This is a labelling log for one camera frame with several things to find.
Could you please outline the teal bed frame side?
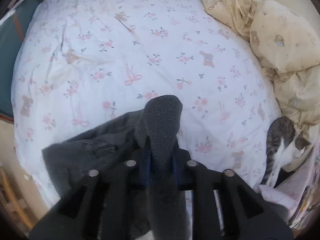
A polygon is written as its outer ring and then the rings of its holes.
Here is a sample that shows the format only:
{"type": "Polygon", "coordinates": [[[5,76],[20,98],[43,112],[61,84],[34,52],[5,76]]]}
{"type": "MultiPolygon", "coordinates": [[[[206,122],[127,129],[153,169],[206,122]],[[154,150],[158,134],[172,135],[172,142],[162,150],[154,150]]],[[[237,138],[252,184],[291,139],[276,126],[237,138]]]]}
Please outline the teal bed frame side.
{"type": "Polygon", "coordinates": [[[11,83],[15,60],[38,5],[38,0],[20,0],[1,19],[1,120],[8,123],[14,122],[11,83]]]}

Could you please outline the grey and white cat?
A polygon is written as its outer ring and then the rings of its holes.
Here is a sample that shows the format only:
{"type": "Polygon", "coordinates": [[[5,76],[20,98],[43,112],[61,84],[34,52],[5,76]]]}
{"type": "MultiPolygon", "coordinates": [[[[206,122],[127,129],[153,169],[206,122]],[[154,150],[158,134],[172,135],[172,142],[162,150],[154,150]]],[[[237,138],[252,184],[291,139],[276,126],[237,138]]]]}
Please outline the grey and white cat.
{"type": "Polygon", "coordinates": [[[300,158],[311,142],[305,139],[303,131],[297,130],[286,116],[272,122],[266,138],[266,170],[262,185],[274,187],[281,168],[300,158]]]}

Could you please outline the dark grey pants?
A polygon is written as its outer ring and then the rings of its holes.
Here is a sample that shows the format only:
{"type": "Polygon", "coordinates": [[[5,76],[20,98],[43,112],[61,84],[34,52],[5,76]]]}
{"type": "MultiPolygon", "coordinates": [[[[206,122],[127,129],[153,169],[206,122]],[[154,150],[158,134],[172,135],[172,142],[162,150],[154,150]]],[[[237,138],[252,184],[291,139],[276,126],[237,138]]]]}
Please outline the dark grey pants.
{"type": "Polygon", "coordinates": [[[137,239],[151,232],[155,239],[188,239],[185,194],[174,185],[171,155],[178,146],[182,108],[176,96],[159,96],[141,110],[44,148],[44,163],[59,196],[63,197],[91,170],[106,178],[149,143],[152,161],[142,166],[148,173],[148,185],[133,192],[128,208],[129,236],[137,239]]]}

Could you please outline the white floral bed sheet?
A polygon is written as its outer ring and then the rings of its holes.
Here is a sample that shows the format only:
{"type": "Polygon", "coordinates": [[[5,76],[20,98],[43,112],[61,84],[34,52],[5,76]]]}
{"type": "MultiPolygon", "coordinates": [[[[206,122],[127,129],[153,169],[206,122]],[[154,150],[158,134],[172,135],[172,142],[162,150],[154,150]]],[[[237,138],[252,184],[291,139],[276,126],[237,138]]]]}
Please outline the white floral bed sheet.
{"type": "Polygon", "coordinates": [[[250,44],[202,0],[45,0],[18,53],[15,145],[47,206],[58,201],[42,149],[151,99],[183,103],[181,148],[208,168],[263,179],[266,133],[279,116],[250,44]]]}

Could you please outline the cream teddy print duvet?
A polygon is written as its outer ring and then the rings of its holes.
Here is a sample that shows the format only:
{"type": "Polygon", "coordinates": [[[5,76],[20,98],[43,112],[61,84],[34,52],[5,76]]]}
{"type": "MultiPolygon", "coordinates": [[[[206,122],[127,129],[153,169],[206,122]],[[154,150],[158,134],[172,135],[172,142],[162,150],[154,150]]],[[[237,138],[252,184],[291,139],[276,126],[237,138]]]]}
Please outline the cream teddy print duvet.
{"type": "Polygon", "coordinates": [[[202,0],[206,12],[250,42],[284,116],[314,143],[319,137],[319,36],[274,0],[202,0]]]}

